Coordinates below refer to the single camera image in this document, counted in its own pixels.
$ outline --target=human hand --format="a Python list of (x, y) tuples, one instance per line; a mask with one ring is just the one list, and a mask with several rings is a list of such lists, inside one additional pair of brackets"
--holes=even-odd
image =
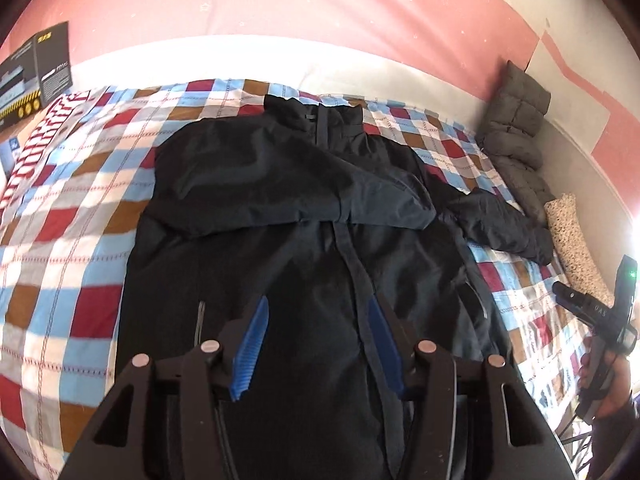
[[(578, 374), (578, 387), (581, 388), (584, 378), (588, 375), (591, 366), (591, 337), (584, 339), (584, 345), (587, 347), (587, 353), (580, 359), (582, 367)], [(622, 355), (617, 356), (611, 350), (607, 350), (604, 354), (604, 361), (607, 366), (611, 366), (613, 370), (613, 379), (609, 388), (609, 393), (602, 399), (602, 403), (596, 412), (596, 418), (613, 415), (617, 410), (623, 408), (629, 402), (631, 395), (631, 368), (629, 361)]]

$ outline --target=yellow and black stripe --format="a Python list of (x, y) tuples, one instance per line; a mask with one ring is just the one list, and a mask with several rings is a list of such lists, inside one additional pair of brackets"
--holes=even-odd
[(27, 95), (24, 95), (17, 101), (11, 103), (7, 108), (4, 108), (0, 112), (0, 119), (7, 117), (11, 112), (18, 109), (18, 117), (23, 118), (25, 115), (29, 115), (32, 111), (40, 110), (40, 90), (35, 90)]

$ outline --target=plaid bedsheet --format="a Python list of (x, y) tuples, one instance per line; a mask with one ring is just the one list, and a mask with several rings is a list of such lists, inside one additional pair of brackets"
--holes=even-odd
[[(260, 113), (267, 93), (360, 104), (368, 134), (408, 144), (428, 170), (461, 190), (481, 187), (513, 203), (471, 132), (403, 103), (318, 97), (250, 80), (72, 96), (80, 104), (48, 142), (38, 129), (32, 135), (40, 140), (27, 146), (44, 148), (29, 169), (18, 168), (19, 182), (2, 202), (0, 426), (39, 478), (58, 476), (113, 383), (120, 296), (138, 218), (154, 188), (156, 146), (199, 118)], [(472, 250), (527, 388), (555, 426), (575, 393), (584, 352), (578, 323), (551, 294), (552, 283), (564, 280), (561, 267)]]

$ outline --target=person's arm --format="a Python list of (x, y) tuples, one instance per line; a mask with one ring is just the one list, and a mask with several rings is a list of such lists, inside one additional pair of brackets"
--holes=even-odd
[[(585, 339), (585, 345), (587, 348), (590, 347), (591, 338)], [(631, 400), (629, 361), (610, 351), (606, 352), (604, 359), (607, 365), (611, 366), (614, 377), (609, 393), (602, 400), (591, 428), (593, 458), (589, 466), (588, 478), (590, 479), (599, 478), (609, 467), (638, 421), (636, 406)], [(591, 366), (589, 353), (582, 356), (580, 364), (582, 367), (579, 371), (581, 378), (578, 386), (581, 386), (583, 377), (586, 377), (589, 372)]]

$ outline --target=jacket sleeve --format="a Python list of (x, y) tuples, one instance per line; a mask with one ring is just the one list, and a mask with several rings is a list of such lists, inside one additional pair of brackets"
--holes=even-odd
[(551, 263), (554, 245), (548, 229), (484, 189), (475, 188), (464, 194), (437, 176), (428, 174), (426, 178), (436, 210), (440, 205), (452, 213), (468, 240), (540, 265)]
[[(596, 419), (591, 434), (591, 452), (593, 458), (589, 466), (588, 478), (600, 478), (629, 438), (633, 428), (638, 424), (638, 412), (635, 404), (629, 399), (628, 404), (613, 415)], [(636, 478), (635, 475), (621, 474), (615, 478), (624, 480)]]

